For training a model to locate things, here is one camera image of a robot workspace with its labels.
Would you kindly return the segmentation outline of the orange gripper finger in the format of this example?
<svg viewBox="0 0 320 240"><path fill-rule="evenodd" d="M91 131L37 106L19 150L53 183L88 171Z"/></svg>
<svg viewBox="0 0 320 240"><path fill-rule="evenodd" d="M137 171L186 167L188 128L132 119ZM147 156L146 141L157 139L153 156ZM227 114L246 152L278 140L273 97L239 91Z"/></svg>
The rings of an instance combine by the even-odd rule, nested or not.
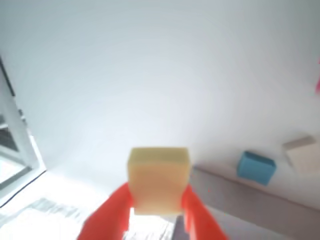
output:
<svg viewBox="0 0 320 240"><path fill-rule="evenodd" d="M188 185L182 195L184 227L190 240L227 240L228 237Z"/></svg>

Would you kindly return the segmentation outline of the orange gripper finger with sticker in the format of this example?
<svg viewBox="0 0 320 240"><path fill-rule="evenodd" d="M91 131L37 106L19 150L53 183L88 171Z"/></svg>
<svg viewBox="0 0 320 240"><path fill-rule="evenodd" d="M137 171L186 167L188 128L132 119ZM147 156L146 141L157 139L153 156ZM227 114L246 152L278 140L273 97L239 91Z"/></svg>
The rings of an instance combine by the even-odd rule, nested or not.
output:
<svg viewBox="0 0 320 240"><path fill-rule="evenodd" d="M132 196L127 183L120 186L84 222L78 240L121 240L129 229Z"/></svg>

